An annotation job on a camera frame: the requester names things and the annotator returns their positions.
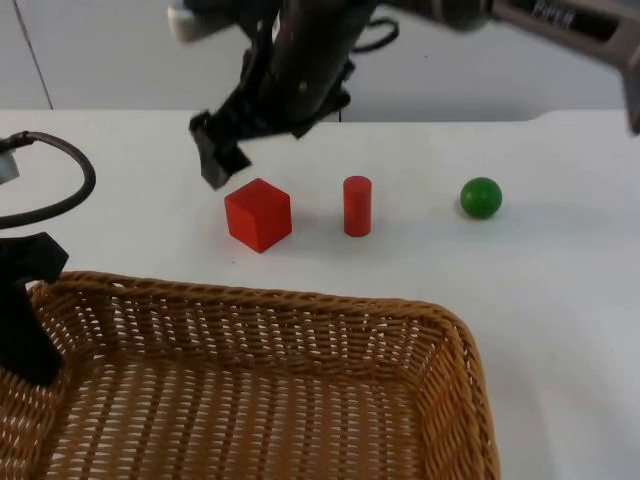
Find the red cube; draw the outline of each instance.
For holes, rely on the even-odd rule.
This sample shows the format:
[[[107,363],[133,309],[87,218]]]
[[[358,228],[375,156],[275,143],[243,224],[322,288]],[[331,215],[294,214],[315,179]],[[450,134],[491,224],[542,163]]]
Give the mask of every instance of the red cube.
[[[224,199],[232,237],[262,253],[292,231],[291,200],[258,178]]]

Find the green ball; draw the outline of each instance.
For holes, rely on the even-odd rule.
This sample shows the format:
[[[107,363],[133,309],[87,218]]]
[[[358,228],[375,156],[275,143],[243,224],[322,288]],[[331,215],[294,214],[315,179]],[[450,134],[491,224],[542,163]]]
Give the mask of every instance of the green ball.
[[[493,216],[502,205],[502,190],[490,178],[474,178],[460,193],[460,206],[472,218]]]

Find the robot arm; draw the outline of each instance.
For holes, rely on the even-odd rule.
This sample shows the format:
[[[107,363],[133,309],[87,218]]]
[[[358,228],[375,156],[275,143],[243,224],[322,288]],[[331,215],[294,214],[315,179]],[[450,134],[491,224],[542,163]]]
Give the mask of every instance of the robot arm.
[[[184,0],[169,9],[179,39],[198,40],[238,24],[252,41],[238,87],[217,112],[191,121],[202,175],[220,188],[251,164],[238,142],[282,133],[299,138],[346,107],[343,84],[355,68],[350,55],[375,49],[356,44],[381,3],[462,31],[502,20],[611,64],[623,74],[631,128],[640,134],[640,10],[612,2]],[[397,34],[397,24],[384,22]]]

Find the red cylinder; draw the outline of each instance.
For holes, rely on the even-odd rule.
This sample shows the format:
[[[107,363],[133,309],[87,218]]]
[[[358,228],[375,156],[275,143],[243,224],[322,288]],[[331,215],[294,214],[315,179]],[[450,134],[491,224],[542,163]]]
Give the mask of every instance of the red cylinder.
[[[344,181],[344,232],[365,237],[371,232],[371,180],[349,177]]]

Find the black cable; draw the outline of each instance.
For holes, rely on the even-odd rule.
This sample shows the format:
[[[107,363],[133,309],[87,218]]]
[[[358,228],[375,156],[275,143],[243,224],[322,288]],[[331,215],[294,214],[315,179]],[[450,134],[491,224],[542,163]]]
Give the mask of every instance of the black cable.
[[[85,154],[70,143],[65,142],[58,137],[54,137],[53,135],[41,132],[16,133],[8,138],[0,139],[0,154],[10,150],[15,150],[16,148],[32,145],[35,142],[42,142],[47,145],[51,145],[58,150],[62,150],[73,158],[82,169],[84,182],[76,193],[58,203],[49,205],[48,207],[39,208],[38,210],[33,210],[31,212],[0,217],[0,230],[23,227],[25,225],[31,225],[32,223],[42,222],[43,220],[48,220],[50,218],[57,217],[58,215],[62,215],[84,202],[87,197],[91,195],[91,192],[93,192],[93,189],[96,186],[96,172]]]
[[[400,36],[400,24],[397,20],[391,17],[380,17],[371,20],[371,22],[369,22],[369,25],[367,25],[367,29],[384,26],[391,27],[391,30],[387,35],[382,37],[380,40],[376,40],[372,43],[367,43],[365,45],[356,45],[353,50],[351,50],[351,52],[354,54],[375,52],[376,50],[380,50],[381,48],[384,48],[390,43],[394,42]]]

